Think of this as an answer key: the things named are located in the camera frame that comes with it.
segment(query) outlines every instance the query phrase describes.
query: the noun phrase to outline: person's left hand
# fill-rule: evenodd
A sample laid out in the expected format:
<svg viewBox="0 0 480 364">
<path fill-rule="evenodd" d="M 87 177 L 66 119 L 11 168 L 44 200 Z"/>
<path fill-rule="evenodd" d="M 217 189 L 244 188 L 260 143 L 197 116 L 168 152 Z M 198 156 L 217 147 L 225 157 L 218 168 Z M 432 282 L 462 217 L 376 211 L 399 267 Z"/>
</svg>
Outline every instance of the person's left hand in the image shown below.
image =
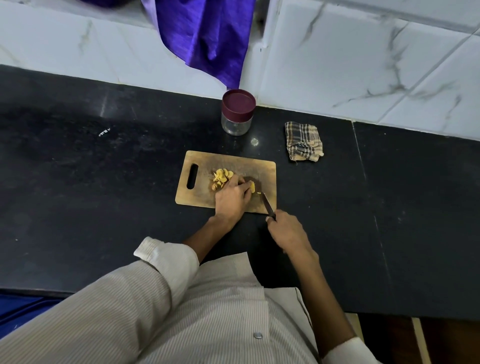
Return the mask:
<svg viewBox="0 0 480 364">
<path fill-rule="evenodd" d="M 234 174 L 221 191 L 215 194 L 215 217 L 225 221 L 228 231 L 241 219 L 252 197 L 252 184 Z"/>
</svg>

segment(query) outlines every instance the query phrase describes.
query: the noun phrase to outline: person's left arm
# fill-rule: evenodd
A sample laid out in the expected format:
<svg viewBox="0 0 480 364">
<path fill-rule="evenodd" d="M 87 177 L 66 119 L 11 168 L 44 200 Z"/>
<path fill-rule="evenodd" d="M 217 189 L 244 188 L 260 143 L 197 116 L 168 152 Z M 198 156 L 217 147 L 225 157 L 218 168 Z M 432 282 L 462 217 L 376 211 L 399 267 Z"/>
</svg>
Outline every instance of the person's left arm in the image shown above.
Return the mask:
<svg viewBox="0 0 480 364">
<path fill-rule="evenodd" d="M 131 363 L 184 296 L 210 249 L 240 220 L 250 184 L 235 176 L 184 244 L 145 238 L 141 261 L 103 276 L 0 340 L 0 363 Z"/>
</svg>

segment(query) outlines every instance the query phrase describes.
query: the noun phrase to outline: shirt cuff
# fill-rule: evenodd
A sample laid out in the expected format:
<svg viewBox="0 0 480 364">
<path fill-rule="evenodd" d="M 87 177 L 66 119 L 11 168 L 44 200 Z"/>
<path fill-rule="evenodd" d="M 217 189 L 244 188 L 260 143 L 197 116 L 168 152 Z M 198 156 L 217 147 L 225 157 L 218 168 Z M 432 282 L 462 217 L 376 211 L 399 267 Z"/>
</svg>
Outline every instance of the shirt cuff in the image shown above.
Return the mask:
<svg viewBox="0 0 480 364">
<path fill-rule="evenodd" d="M 352 338 L 328 352 L 322 364 L 377 364 L 372 352 L 360 338 Z"/>
<path fill-rule="evenodd" d="M 185 244 L 164 243 L 147 236 L 133 253 L 153 265 L 167 281 L 176 307 L 198 271 L 198 257 Z"/>
</svg>

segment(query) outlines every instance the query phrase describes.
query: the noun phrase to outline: purple curtain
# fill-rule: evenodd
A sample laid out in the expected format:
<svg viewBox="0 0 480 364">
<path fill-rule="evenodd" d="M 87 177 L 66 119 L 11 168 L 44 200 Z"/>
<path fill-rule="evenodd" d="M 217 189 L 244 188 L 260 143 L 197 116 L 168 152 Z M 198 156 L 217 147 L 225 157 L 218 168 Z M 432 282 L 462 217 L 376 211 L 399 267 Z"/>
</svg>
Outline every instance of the purple curtain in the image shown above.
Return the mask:
<svg viewBox="0 0 480 364">
<path fill-rule="evenodd" d="M 115 6 L 123 0 L 84 0 Z M 239 88 L 255 0 L 142 0 L 163 44 L 185 64 Z"/>
</svg>

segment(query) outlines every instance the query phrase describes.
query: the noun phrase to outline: striped shirt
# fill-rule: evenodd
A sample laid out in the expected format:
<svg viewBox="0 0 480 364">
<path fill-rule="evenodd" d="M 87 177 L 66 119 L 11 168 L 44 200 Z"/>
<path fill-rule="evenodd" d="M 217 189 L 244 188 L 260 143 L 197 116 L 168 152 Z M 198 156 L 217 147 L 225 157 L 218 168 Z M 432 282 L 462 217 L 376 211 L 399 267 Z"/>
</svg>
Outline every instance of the striped shirt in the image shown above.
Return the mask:
<svg viewBox="0 0 480 364">
<path fill-rule="evenodd" d="M 0 363 L 317 363 L 297 288 L 263 288 L 247 253 L 202 264 L 145 238 L 103 276 L 0 340 Z M 323 363 L 377 363 L 359 338 Z"/>
</svg>

